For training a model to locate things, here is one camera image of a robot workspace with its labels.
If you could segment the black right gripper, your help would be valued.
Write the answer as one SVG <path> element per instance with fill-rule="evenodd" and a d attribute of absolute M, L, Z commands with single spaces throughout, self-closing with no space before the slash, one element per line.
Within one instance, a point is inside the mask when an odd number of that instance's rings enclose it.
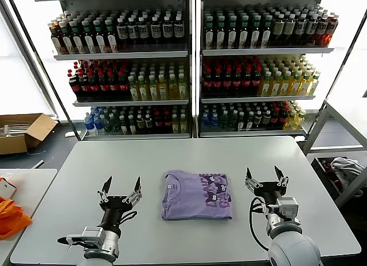
<path fill-rule="evenodd" d="M 264 202 L 268 205 L 276 205 L 277 199 L 286 194 L 288 185 L 288 176 L 285 176 L 277 166 L 274 166 L 274 169 L 278 182 L 258 182 L 252 178 L 249 167 L 247 167 L 244 181 L 245 186 L 254 193 L 256 197 L 263 198 Z"/>

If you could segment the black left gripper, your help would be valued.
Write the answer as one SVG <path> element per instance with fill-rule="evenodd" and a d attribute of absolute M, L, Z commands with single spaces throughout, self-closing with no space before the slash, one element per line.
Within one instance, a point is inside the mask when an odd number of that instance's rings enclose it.
<path fill-rule="evenodd" d="M 136 180 L 133 192 L 128 196 L 108 196 L 111 182 L 112 176 L 103 184 L 102 189 L 97 191 L 101 199 L 100 207 L 104 212 L 100 223 L 102 228 L 118 228 L 122 223 L 132 220 L 135 217 L 133 205 L 142 198 L 140 177 Z"/>

